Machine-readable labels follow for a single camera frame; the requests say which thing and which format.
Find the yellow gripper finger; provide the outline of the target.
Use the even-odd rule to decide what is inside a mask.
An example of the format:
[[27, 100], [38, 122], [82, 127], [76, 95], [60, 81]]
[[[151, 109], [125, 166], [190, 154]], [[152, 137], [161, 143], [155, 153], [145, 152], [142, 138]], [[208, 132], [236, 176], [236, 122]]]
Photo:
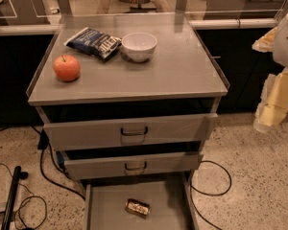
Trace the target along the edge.
[[270, 74], [264, 82], [253, 128], [266, 133], [278, 126], [288, 114], [288, 67], [276, 75]]
[[257, 39], [252, 45], [252, 48], [255, 51], [261, 53], [272, 52], [274, 48], [275, 35], [276, 35], [276, 27], [272, 28], [270, 31], [268, 31], [259, 39]]

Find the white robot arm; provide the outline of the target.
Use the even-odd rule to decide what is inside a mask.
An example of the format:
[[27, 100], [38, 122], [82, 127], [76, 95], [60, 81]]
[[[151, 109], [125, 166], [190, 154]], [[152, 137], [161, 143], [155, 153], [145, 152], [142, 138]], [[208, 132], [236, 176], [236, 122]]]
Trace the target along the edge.
[[261, 53], [271, 52], [274, 62], [284, 67], [277, 76], [268, 75], [255, 112], [253, 127], [259, 132], [268, 132], [288, 114], [288, 12], [276, 27], [257, 39], [252, 48]]

